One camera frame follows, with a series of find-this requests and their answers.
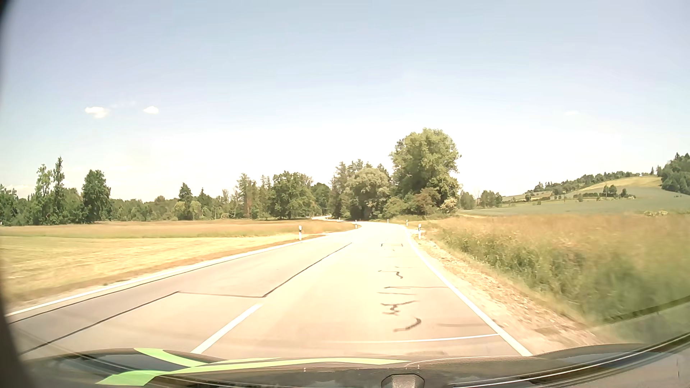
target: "car hood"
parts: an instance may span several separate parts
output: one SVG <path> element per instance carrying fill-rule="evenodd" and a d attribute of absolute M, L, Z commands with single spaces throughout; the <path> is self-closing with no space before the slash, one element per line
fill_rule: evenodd
<path fill-rule="evenodd" d="M 461 387 L 477 382 L 546 382 L 601 374 L 622 358 L 663 351 L 642 344 L 597 345 L 531 357 L 243 358 L 224 360 L 165 349 L 102 349 L 28 360 L 39 386 L 94 387 L 324 387 L 380 388 L 386 377 L 415 374 L 428 387 Z"/>

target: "tall grass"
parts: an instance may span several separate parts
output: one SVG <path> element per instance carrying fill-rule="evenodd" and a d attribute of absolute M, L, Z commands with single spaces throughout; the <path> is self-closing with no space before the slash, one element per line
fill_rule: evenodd
<path fill-rule="evenodd" d="M 690 295 L 690 217 L 516 215 L 434 221 L 431 237 L 468 253 L 592 323 Z M 690 309 L 621 326 L 634 340 L 688 331 Z"/>

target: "road shoulder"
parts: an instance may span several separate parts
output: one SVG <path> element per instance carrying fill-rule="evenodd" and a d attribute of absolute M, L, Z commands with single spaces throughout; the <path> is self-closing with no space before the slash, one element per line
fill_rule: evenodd
<path fill-rule="evenodd" d="M 420 254 L 531 353 L 619 342 L 593 334 L 582 323 L 545 307 L 507 280 L 472 265 L 469 258 L 450 254 L 423 234 L 419 241 L 417 231 L 409 231 Z"/>

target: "white cloud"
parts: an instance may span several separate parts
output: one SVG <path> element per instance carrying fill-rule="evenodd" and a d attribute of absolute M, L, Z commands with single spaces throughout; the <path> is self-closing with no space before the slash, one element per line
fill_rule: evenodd
<path fill-rule="evenodd" d="M 144 109 L 144 113 L 150 113 L 151 115 L 157 115 L 158 114 L 158 108 L 155 106 L 149 106 L 148 108 Z"/>
<path fill-rule="evenodd" d="M 84 112 L 92 113 L 95 119 L 102 119 L 108 115 L 108 112 L 110 112 L 110 110 L 105 109 L 102 106 L 89 106 L 86 109 L 84 109 Z"/>

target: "meadow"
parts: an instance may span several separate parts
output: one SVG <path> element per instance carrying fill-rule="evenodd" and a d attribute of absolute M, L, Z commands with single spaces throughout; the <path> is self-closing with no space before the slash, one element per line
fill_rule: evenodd
<path fill-rule="evenodd" d="M 635 319 L 690 295 L 688 215 L 458 216 L 424 226 L 441 247 L 496 270 L 558 311 L 594 326 L 630 322 L 615 328 L 622 338 L 657 342 L 687 330 L 688 308 Z"/>
<path fill-rule="evenodd" d="M 319 220 L 102 222 L 0 227 L 3 296 L 10 306 L 82 287 L 347 231 Z"/>

